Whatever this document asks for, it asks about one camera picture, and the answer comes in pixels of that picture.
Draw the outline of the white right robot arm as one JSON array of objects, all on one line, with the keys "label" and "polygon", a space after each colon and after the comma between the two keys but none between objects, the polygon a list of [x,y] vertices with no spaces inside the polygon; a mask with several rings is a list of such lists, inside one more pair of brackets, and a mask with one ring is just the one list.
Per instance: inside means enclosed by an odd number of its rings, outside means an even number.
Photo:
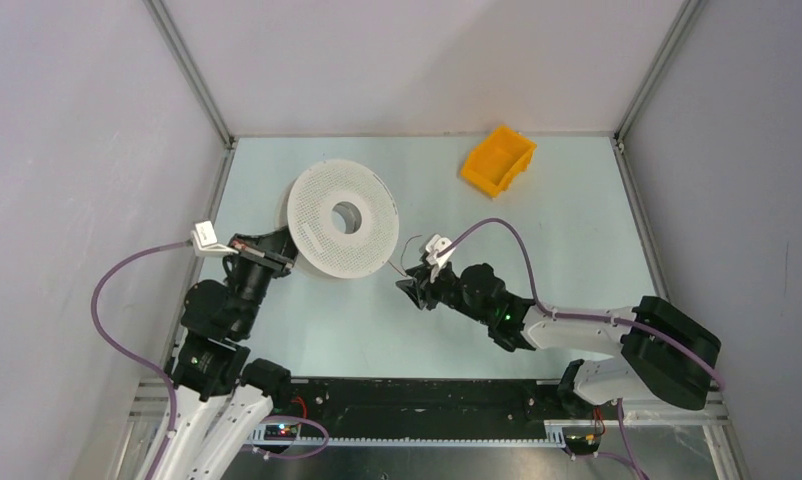
[{"label": "white right robot arm", "polygon": [[443,305],[485,326],[508,351],[568,349],[596,354],[566,367],[558,384],[562,411],[583,418],[612,400],[658,400],[698,411],[717,381],[719,338],[667,300],[644,296],[613,310],[558,311],[510,292],[491,265],[456,274],[414,267],[397,281],[420,310]]}]

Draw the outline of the white perforated cable spool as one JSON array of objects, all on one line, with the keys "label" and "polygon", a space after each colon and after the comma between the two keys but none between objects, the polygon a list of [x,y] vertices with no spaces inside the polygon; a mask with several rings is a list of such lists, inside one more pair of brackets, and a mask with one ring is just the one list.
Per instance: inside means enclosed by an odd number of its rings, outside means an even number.
[{"label": "white perforated cable spool", "polygon": [[300,255],[319,272],[358,279],[388,263],[399,214],[386,184],[351,160],[318,162],[292,184],[286,220]]}]

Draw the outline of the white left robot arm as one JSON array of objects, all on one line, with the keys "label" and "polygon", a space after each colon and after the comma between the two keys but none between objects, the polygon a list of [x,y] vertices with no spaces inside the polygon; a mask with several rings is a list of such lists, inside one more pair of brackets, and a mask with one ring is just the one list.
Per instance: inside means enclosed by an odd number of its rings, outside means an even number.
[{"label": "white left robot arm", "polygon": [[184,298],[186,330],[168,384],[176,404],[160,424],[141,479],[219,479],[249,434],[293,403],[291,373],[245,346],[271,282],[289,275],[298,249],[286,227],[234,235],[223,281],[203,280]]}]

